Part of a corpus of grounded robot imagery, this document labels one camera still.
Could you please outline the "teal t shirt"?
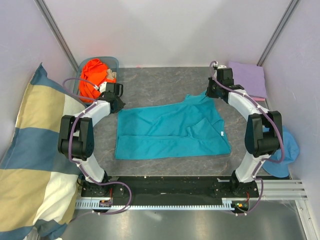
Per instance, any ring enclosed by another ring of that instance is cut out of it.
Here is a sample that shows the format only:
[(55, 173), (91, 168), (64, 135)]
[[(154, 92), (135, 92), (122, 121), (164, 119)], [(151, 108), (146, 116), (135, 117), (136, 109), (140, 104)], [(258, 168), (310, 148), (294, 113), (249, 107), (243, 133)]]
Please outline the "teal t shirt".
[(153, 160), (231, 153), (225, 122), (204, 93), (118, 113), (115, 158)]

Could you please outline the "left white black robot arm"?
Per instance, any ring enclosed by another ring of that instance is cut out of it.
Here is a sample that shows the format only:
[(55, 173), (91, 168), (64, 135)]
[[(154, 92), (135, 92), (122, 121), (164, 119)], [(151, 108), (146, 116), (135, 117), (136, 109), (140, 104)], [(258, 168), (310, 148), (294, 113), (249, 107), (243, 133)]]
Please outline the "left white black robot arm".
[(111, 192), (110, 177), (94, 156), (94, 126), (103, 118), (118, 113), (125, 106), (121, 100), (124, 86), (104, 82), (94, 87), (97, 99), (84, 110), (61, 118), (57, 149), (82, 173), (80, 185), (83, 197), (105, 197)]

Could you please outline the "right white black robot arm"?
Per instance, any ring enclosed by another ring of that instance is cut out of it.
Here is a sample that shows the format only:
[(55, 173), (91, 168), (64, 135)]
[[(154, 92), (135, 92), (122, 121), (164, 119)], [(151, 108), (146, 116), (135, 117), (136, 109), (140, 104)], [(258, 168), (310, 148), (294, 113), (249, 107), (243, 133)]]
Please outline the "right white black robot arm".
[(224, 100), (235, 108), (246, 120), (244, 145), (245, 156), (227, 181), (213, 182), (217, 198), (259, 197), (256, 176), (263, 164), (277, 150), (284, 149), (282, 116), (259, 105), (245, 91), (234, 83), (233, 71), (216, 62), (211, 67), (212, 76), (205, 95)]

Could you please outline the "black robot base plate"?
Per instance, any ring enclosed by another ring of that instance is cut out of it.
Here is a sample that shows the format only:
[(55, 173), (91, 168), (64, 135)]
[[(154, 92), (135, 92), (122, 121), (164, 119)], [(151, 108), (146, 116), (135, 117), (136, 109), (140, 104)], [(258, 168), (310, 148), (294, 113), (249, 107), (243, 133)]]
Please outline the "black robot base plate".
[(259, 197), (255, 181), (238, 183), (232, 176), (120, 176), (110, 185), (82, 182), (82, 197), (111, 197), (114, 205), (220, 205), (223, 198)]

